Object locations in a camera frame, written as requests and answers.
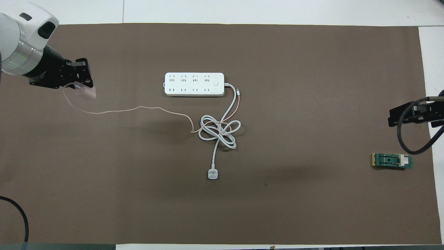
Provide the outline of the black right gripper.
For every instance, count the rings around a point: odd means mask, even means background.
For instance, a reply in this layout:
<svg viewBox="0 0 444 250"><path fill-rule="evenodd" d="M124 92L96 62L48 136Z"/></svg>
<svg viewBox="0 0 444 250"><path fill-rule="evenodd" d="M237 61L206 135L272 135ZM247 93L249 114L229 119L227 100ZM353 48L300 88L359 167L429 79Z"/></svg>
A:
<svg viewBox="0 0 444 250"><path fill-rule="evenodd" d="M430 123L431 127L440 127L444 125L444 97L429 97L430 103L419 104L419 118L415 115L413 108L409 109L404 117L403 124L409 123ZM390 116L387 118L388 126L398 126L401 114L411 104L407 102L401 106L390 109Z"/></svg>

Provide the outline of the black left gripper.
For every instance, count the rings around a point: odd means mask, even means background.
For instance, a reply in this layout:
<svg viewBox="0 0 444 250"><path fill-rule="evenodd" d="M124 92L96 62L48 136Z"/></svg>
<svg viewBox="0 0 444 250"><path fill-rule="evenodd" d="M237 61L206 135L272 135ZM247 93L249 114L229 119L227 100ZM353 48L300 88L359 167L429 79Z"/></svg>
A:
<svg viewBox="0 0 444 250"><path fill-rule="evenodd" d="M69 66L73 68L78 81L70 83L71 70ZM43 48L39 63L29 72L29 84L51 89L58 89L59 87L73 90L81 88L95 89L87 58L79 58L75 62L71 62L64 59L50 46Z"/></svg>

